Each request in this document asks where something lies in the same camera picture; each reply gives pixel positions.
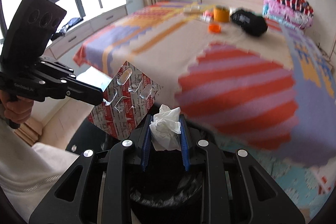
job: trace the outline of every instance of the teal fabric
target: teal fabric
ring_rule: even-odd
[[[224,136],[216,135],[215,138],[218,147],[222,150],[235,152],[239,149],[245,149],[248,151],[299,209],[309,210],[311,219],[329,198],[331,191],[328,194],[321,192],[319,184],[310,169],[287,164],[266,152],[251,149]]]

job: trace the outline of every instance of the zipper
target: zipper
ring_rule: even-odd
[[[46,185],[46,184],[49,184],[49,183],[52,183],[52,182],[57,182],[61,176],[62,175],[56,175],[56,176],[53,176],[53,177],[46,178],[46,179],[38,182],[37,184],[35,184],[33,187],[26,188],[26,189],[18,190],[18,189],[14,189],[14,188],[7,188],[7,187],[6,188],[7,188],[7,190],[10,190],[10,191],[16,192],[16,193],[29,193],[29,192],[33,192],[33,191],[37,190],[39,187],[41,187],[43,185]]]

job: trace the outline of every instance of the white paper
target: white paper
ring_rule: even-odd
[[[152,143],[156,151],[179,150],[181,151],[179,122],[181,109],[171,110],[166,105],[161,105],[160,112],[155,114],[150,124]]]

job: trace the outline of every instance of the silver screw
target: silver screw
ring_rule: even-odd
[[[247,157],[247,151],[241,149],[241,150],[238,151],[238,155],[245,158],[245,157]]]
[[[132,143],[133,142],[131,140],[125,140],[125,141],[123,141],[123,146],[125,146],[125,147],[131,146]]]
[[[84,157],[90,158],[93,155],[93,151],[91,149],[88,149],[84,151],[83,155]]]
[[[200,140],[200,141],[198,141],[198,145],[202,146],[202,147],[206,147],[206,146],[209,145],[209,143],[206,140]]]

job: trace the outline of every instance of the blue gripper pad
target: blue gripper pad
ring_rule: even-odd
[[[146,167],[148,165],[149,153],[151,150],[152,135],[151,135],[151,130],[149,128],[150,124],[151,123],[147,125],[146,135],[145,135],[145,138],[143,140],[143,145],[142,145],[142,156],[141,156],[142,171],[146,170]]]
[[[182,152],[183,165],[185,167],[185,170],[189,171],[189,168],[190,168],[189,148],[188,148],[187,137],[185,135],[185,129],[184,129],[183,121],[181,119],[181,115],[180,115],[179,122],[181,123],[181,138],[180,138],[180,143],[181,143],[181,152]]]

